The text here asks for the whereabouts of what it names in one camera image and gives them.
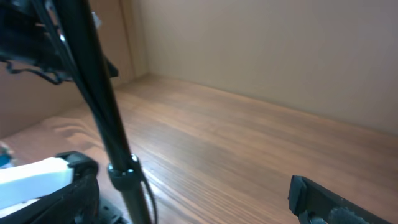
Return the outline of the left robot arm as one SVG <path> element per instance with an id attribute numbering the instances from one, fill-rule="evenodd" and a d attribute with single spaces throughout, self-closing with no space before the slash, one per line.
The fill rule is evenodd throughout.
<path id="1" fill-rule="evenodd" d="M 100 195 L 98 172 L 77 151 L 20 166 L 1 151 L 1 224 L 128 223 Z"/>

